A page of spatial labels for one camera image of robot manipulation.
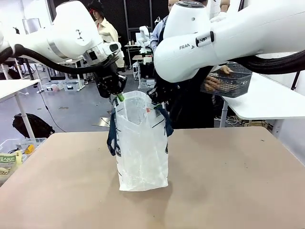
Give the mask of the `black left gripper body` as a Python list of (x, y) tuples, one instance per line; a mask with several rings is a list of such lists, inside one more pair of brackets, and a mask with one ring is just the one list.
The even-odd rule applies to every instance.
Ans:
[(116, 64), (95, 71), (94, 80), (102, 98), (121, 94), (127, 83), (127, 77), (118, 74)]

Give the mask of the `person's right hand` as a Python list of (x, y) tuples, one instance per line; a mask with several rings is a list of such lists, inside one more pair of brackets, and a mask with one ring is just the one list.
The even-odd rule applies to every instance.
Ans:
[(220, 81), (208, 75), (204, 81), (204, 89), (208, 92), (217, 91), (220, 88)]

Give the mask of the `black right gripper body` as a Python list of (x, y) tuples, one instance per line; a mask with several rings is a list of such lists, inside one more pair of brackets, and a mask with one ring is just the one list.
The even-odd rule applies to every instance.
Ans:
[(157, 81), (154, 88), (150, 90), (156, 91), (156, 104), (170, 101), (179, 91), (179, 85), (167, 81)]

